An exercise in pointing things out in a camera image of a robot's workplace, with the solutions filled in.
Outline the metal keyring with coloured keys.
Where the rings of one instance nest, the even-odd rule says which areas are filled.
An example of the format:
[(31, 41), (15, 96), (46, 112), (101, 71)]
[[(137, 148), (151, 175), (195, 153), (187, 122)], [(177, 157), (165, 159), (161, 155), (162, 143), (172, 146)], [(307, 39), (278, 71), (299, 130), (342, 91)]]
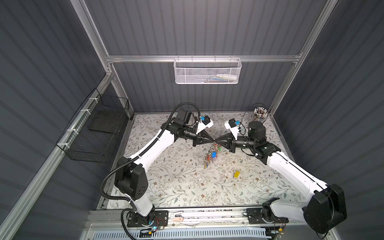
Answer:
[(222, 146), (213, 143), (204, 156), (204, 169), (208, 169), (210, 166), (214, 166), (218, 160), (218, 154), (222, 151)]

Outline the yellow tagged key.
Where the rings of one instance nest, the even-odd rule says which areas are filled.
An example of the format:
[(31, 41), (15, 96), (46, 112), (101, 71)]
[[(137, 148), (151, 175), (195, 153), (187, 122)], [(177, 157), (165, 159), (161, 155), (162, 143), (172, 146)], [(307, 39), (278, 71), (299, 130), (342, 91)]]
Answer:
[(240, 175), (240, 171), (235, 171), (234, 173), (234, 178), (237, 179)]

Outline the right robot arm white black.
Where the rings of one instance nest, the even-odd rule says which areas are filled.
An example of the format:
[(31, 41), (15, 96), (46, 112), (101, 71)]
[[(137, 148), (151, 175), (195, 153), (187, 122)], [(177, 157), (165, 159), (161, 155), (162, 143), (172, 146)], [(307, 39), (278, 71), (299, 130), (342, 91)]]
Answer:
[(238, 124), (234, 119), (226, 121), (224, 126), (229, 133), (215, 142), (231, 153), (249, 149), (254, 157), (281, 174), (305, 198), (305, 202), (284, 201), (278, 197), (267, 200), (260, 213), (266, 223), (286, 218), (305, 222), (317, 234), (325, 235), (347, 219), (345, 194), (340, 186), (319, 180), (290, 160), (280, 148), (267, 141), (266, 128), (261, 122), (250, 122), (247, 136), (240, 135)]

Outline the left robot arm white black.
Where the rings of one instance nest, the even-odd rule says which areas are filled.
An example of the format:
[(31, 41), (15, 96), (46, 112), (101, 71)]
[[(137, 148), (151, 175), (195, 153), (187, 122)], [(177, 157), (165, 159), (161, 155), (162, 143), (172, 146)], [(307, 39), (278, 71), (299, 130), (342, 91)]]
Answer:
[(155, 207), (146, 193), (149, 185), (147, 172), (160, 154), (180, 138), (191, 140), (194, 147), (214, 142), (205, 131), (214, 125), (213, 120), (208, 116), (202, 116), (194, 118), (194, 124), (190, 125), (192, 115), (192, 112), (181, 109), (176, 117), (170, 118), (161, 126), (157, 135), (142, 149), (129, 158), (119, 160), (120, 166), (130, 160), (133, 161), (117, 170), (115, 187), (128, 199), (135, 213), (133, 219), (141, 225), (149, 226), (155, 218)]

